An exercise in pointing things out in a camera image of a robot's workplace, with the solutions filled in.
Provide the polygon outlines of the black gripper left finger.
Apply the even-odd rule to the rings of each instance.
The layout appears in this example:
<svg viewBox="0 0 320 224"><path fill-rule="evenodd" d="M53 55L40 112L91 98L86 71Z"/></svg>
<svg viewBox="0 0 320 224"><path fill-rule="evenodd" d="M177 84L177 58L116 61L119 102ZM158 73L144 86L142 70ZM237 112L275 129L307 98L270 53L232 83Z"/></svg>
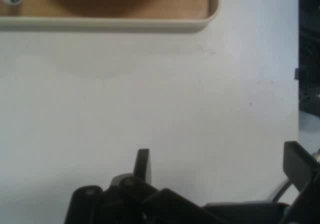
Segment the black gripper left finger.
<svg viewBox="0 0 320 224"><path fill-rule="evenodd" d="M114 177L108 189L73 192L66 224L218 224L220 219L170 189L151 185L149 149L139 149L132 173Z"/></svg>

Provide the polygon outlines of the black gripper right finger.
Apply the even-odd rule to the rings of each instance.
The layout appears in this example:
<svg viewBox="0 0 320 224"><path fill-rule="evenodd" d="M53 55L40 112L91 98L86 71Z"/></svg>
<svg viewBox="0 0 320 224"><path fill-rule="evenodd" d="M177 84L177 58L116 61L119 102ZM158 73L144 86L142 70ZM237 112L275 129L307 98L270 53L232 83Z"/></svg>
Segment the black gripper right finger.
<svg viewBox="0 0 320 224"><path fill-rule="evenodd" d="M298 142L287 141L283 171L298 190L298 196L282 218L283 224L320 222L320 164Z"/></svg>

